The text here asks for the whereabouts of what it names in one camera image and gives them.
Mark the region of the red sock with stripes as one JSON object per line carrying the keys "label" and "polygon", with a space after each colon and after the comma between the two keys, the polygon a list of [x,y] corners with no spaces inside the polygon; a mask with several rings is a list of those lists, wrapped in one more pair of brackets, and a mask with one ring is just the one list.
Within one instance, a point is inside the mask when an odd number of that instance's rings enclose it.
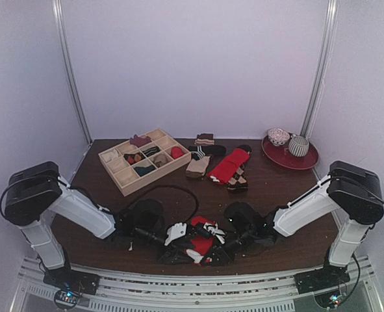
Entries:
{"label": "red sock with stripes", "polygon": [[[196,216],[191,220],[191,225],[194,227],[203,226],[206,222],[208,223],[216,223],[210,220],[207,220],[206,218],[202,216]],[[189,255],[193,262],[197,265],[208,265],[209,264],[209,256],[207,256],[207,253],[212,248],[212,245],[214,244],[214,237],[209,234],[209,237],[206,238],[201,234],[198,234],[196,238],[193,238],[190,240],[192,245],[194,247],[187,248],[186,253]]]}

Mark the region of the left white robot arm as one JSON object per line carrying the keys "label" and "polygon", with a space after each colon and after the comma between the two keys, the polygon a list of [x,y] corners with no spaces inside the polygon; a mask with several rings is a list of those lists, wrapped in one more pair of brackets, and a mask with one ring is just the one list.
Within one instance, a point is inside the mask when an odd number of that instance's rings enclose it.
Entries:
{"label": "left white robot arm", "polygon": [[135,204],[113,213],[97,204],[86,189],[69,184],[58,165],[47,161],[10,176],[0,196],[0,214],[20,229],[45,269],[52,271],[52,278],[70,289],[77,283],[77,274],[67,266],[68,256],[45,223],[44,213],[63,216],[104,241],[138,237],[167,247],[186,236],[186,222],[163,229],[159,202],[137,199]]}

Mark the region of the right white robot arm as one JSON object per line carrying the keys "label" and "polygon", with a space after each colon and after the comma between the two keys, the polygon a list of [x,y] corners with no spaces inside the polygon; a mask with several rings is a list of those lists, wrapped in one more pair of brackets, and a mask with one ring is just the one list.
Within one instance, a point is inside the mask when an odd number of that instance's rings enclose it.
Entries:
{"label": "right white robot arm", "polygon": [[341,276],[368,230],[384,216],[380,179],[372,171],[335,161],[328,175],[314,187],[284,206],[261,216],[245,202],[233,202],[224,217],[233,225],[240,240],[249,239],[265,246],[295,234],[315,220],[342,210],[347,217],[329,247],[327,265],[317,272],[317,282],[330,287]]}

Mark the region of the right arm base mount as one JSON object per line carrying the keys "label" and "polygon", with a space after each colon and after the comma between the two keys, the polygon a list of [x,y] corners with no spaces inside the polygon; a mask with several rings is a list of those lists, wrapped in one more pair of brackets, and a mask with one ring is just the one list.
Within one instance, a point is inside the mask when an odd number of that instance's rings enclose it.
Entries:
{"label": "right arm base mount", "polygon": [[347,286],[350,276],[344,269],[321,268],[296,274],[294,281],[299,294],[314,293],[314,300],[321,308],[335,309],[344,299],[340,287]]}

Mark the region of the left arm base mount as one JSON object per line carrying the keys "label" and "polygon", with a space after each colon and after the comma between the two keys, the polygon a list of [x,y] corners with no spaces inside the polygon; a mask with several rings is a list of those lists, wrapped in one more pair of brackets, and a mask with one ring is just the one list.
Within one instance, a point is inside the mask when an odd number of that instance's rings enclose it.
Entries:
{"label": "left arm base mount", "polygon": [[45,269],[44,272],[43,282],[58,288],[53,295],[53,302],[63,311],[76,307],[84,294],[95,295],[99,286],[100,277],[97,274],[66,267]]}

